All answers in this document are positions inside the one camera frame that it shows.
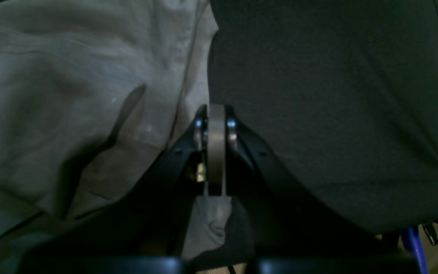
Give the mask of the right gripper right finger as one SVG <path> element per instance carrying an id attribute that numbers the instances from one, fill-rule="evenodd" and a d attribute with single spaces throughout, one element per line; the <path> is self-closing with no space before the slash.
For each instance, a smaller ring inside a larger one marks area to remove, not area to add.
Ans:
<path id="1" fill-rule="evenodd" d="M 245 273 L 417 273 L 411 256 L 323 204 L 231 106 L 225 126 L 226 189 L 248 213 L 254 241 Z"/>

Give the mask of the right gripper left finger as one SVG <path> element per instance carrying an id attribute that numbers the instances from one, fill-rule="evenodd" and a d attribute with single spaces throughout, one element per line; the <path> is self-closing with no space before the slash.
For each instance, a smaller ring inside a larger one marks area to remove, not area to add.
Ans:
<path id="1" fill-rule="evenodd" d="M 191 208 L 202 194 L 207 106 L 118 203 L 24 255 L 21 267 L 186 267 Z"/>

